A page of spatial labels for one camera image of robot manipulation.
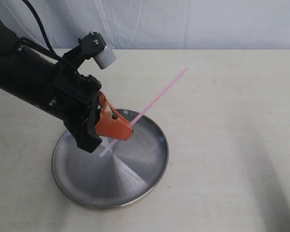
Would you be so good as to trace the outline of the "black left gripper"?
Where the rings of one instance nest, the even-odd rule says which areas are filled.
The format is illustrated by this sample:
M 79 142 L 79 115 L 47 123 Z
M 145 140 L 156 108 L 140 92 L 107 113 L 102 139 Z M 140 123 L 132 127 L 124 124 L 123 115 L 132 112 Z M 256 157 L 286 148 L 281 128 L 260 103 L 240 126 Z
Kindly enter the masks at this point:
M 58 72 L 53 79 L 57 93 L 55 107 L 77 147 L 92 153 L 102 142 L 99 136 L 129 139 L 133 128 L 100 91 L 101 82 L 90 74 L 84 76 L 78 72 L 81 64 L 91 57 L 77 46 L 62 58 L 68 64 L 57 64 Z

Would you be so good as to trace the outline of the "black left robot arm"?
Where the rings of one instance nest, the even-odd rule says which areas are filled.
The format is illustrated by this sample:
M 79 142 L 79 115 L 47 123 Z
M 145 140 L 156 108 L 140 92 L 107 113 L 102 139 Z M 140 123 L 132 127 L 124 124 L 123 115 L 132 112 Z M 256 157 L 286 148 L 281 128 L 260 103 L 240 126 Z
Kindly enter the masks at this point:
M 0 89 L 60 119 L 77 146 L 93 152 L 102 137 L 127 140 L 129 122 L 108 102 L 101 83 L 78 72 L 93 58 L 101 69 L 116 59 L 104 38 L 91 32 L 62 57 L 28 38 L 19 38 L 0 20 Z

